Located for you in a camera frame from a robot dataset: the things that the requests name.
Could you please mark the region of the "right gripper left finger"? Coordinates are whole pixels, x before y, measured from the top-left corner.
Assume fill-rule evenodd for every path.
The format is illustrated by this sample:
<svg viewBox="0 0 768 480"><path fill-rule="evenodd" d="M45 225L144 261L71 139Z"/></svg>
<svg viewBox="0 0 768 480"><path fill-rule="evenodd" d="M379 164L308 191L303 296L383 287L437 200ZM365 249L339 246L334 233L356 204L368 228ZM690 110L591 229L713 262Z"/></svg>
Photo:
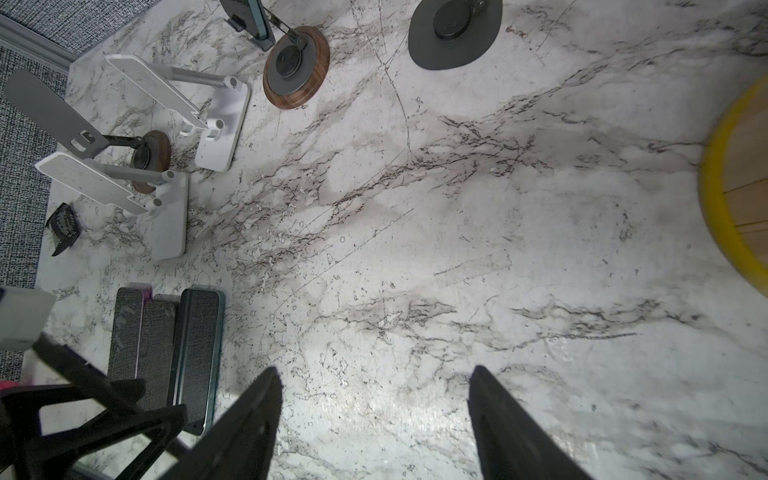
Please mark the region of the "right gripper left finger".
<svg viewBox="0 0 768 480"><path fill-rule="evenodd" d="M283 402L274 366L266 368L165 479L266 479Z"/></svg>

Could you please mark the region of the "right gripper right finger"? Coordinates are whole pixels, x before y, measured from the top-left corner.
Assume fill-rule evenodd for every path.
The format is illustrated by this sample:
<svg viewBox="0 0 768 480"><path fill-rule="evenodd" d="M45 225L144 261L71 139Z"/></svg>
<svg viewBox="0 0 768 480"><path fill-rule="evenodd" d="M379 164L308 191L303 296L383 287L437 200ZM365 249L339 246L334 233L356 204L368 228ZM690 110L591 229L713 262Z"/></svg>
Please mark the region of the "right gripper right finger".
<svg viewBox="0 0 768 480"><path fill-rule="evenodd" d="M484 366L469 382L468 410L485 479L588 479Z"/></svg>

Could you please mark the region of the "black phone grey stand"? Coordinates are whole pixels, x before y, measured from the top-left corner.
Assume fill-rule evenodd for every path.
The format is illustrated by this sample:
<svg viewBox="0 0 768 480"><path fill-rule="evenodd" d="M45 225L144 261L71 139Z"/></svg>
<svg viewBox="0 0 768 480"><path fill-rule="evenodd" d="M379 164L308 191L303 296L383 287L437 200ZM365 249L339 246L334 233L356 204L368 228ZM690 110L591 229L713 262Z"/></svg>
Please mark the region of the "black phone grey stand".
<svg viewBox="0 0 768 480"><path fill-rule="evenodd" d="M145 304L140 328L136 376L144 381L145 393L139 401L144 410L167 405L174 358L177 305L163 299Z"/></svg>

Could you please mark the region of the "black phone front white stand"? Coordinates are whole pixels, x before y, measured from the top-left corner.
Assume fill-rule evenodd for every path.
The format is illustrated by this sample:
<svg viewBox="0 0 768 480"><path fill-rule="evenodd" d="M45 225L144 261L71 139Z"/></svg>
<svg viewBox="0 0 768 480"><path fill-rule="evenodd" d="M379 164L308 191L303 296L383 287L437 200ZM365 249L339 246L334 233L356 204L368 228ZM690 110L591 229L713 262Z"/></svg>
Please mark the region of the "black phone front white stand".
<svg viewBox="0 0 768 480"><path fill-rule="evenodd" d="M117 291L108 362L111 380L137 376L140 330L144 306L150 298L151 289L146 285L129 285Z"/></svg>

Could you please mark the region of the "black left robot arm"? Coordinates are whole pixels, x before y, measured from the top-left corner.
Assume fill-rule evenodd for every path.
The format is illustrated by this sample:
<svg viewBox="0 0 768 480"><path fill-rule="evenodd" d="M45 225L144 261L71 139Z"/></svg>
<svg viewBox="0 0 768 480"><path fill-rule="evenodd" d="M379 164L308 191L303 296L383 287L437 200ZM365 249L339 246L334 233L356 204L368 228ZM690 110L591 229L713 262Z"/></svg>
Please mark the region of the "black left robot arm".
<svg viewBox="0 0 768 480"><path fill-rule="evenodd" d="M1 388L1 468L17 479L87 479L80 461L142 438L145 445L117 478L139 479L163 455L188 453L179 440L182 406L146 410L140 379L111 380L45 331L56 301L42 290L1 289L1 346L26 351L63 378L52 385L10 383Z"/></svg>

